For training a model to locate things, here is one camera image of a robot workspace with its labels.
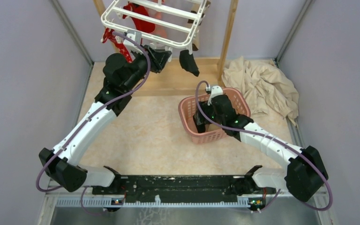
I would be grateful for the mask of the black sock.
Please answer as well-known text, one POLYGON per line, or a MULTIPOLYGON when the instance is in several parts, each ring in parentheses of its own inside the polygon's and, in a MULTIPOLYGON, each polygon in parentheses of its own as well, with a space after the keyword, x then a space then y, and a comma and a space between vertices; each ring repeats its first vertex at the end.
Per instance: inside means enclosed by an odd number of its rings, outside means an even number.
POLYGON ((199 74, 200 74, 199 68, 196 64, 193 54, 189 53, 189 50, 186 49, 186 50, 180 51, 179 62, 180 62, 181 67, 185 71, 193 74, 195 77, 199 76, 199 74))

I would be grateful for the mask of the red patterned sock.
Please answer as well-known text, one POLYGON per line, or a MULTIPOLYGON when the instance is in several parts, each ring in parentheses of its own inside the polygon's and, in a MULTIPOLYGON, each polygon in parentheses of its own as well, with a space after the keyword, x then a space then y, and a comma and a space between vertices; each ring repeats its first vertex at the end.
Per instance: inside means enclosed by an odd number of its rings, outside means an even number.
POLYGON ((113 43, 118 53, 121 53, 127 60, 131 63, 133 61, 131 54, 128 49, 124 46, 124 39, 113 34, 114 30, 110 28, 105 28, 105 31, 101 38, 101 43, 106 43, 108 40, 113 43))

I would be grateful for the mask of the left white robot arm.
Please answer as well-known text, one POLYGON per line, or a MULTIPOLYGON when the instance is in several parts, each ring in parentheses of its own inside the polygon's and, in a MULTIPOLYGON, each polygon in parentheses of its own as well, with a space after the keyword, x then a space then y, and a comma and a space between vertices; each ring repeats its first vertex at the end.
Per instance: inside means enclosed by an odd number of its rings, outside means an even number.
POLYGON ((160 73, 172 52, 154 50, 145 45, 141 53, 133 52, 128 62, 124 55, 114 53, 106 61, 102 71, 103 87, 95 96, 90 109, 74 129, 53 149, 44 148, 39 159, 44 172, 60 188, 74 192, 81 187, 104 187, 110 194, 121 190, 120 176, 114 169, 81 166, 80 160, 95 138, 125 109, 136 85, 146 81, 150 72, 160 73))

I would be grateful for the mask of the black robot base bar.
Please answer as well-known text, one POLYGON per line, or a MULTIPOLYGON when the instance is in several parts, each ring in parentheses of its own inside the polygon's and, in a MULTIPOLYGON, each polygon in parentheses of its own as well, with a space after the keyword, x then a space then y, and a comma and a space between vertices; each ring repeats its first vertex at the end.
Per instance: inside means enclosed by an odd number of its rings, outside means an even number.
POLYGON ((62 207, 119 208, 246 208, 260 211, 266 189, 245 175, 153 176, 129 175, 114 179, 109 187, 92 188, 91 196, 63 197, 62 207))

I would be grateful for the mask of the pink plastic laundry basket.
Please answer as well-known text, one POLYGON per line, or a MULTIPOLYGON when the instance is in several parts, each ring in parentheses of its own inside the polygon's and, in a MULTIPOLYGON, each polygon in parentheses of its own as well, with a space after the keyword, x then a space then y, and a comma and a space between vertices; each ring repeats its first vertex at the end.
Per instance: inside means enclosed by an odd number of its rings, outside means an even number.
POLYGON ((214 86, 214 96, 190 96, 178 105, 182 125, 195 144, 210 143, 227 136, 240 139, 237 131, 220 126, 243 129, 253 123, 251 111, 242 94, 234 88, 214 86))

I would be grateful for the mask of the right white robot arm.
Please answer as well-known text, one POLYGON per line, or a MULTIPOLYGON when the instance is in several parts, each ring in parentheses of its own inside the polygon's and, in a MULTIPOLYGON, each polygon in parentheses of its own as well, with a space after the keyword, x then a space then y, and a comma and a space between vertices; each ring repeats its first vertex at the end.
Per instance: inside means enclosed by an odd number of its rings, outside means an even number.
POLYGON ((217 125, 228 136, 257 148, 281 166, 279 169, 258 168, 245 180, 247 191, 284 189, 299 201, 307 202, 321 188, 326 188, 329 200, 333 201, 329 176, 316 148, 289 144, 267 132, 252 118, 237 113, 225 94, 216 94, 196 106, 197 122, 217 125))

